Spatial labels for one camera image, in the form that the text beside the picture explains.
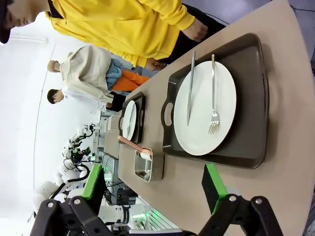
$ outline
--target gray floor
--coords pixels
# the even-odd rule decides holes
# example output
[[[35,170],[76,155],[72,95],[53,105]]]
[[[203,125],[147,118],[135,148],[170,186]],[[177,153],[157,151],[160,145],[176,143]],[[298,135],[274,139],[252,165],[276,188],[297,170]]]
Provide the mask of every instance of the gray floor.
[[[182,2],[231,24],[270,0],[182,0]],[[289,0],[289,2],[295,8],[315,10],[315,0]],[[315,47],[315,12],[294,11],[311,60]]]

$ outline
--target person in yellow hoodie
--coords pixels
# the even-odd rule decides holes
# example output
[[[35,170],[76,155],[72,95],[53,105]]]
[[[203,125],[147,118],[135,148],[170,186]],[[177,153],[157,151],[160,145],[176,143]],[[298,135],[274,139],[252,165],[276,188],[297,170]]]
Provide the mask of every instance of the person in yellow hoodie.
[[[224,25],[181,0],[1,0],[0,41],[46,12],[54,29],[161,70]]]

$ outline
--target black hair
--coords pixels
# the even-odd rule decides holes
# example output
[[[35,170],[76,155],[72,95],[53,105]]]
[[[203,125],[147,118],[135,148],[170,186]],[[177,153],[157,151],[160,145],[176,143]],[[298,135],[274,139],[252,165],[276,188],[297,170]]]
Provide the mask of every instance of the black hair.
[[[51,89],[48,91],[47,93],[47,99],[51,104],[55,104],[55,99],[54,99],[54,95],[58,92],[59,90],[57,89]]]

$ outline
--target plate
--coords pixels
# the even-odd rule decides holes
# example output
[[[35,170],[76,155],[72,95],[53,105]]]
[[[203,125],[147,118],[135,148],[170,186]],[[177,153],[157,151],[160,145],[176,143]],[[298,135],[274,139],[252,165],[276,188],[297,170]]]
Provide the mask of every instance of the plate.
[[[124,119],[123,119],[123,137],[131,140],[132,136],[133,136],[133,132],[134,132],[134,128],[136,127],[136,119],[137,119],[137,107],[136,104],[134,103],[134,101],[130,101],[126,107],[125,110],[125,115],[124,115]],[[127,132],[127,128],[130,124],[130,130],[129,130],[129,134]]]
[[[236,109],[236,89],[227,68],[215,63],[215,109],[220,127],[215,135],[208,134],[212,116],[212,62],[195,67],[191,93],[191,111],[187,126],[187,103],[190,74],[178,91],[174,107],[174,129],[181,147],[191,155],[210,153],[225,139],[233,123]]]

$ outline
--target black pants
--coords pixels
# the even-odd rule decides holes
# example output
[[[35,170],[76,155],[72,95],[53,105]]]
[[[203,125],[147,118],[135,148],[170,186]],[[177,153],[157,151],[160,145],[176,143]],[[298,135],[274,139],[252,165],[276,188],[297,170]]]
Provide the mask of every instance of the black pants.
[[[119,112],[123,108],[123,103],[126,100],[126,96],[121,94],[117,94],[115,92],[110,92],[110,94],[114,95],[113,103],[111,108],[107,108],[110,111]]]
[[[220,24],[216,20],[207,16],[205,13],[203,13],[199,9],[192,6],[188,6],[186,4],[183,4],[183,5],[187,7],[187,11],[190,15],[193,15],[195,18],[201,21],[201,23],[203,23],[205,26],[208,27],[208,33],[206,37],[204,38],[204,40],[214,35],[216,32],[219,32],[221,29],[225,27],[224,25]],[[173,61],[180,58],[189,50],[193,49],[198,44],[199,44],[198,42],[189,39],[183,32],[180,31],[172,54],[168,58],[160,59],[159,61],[162,63],[170,64]]]

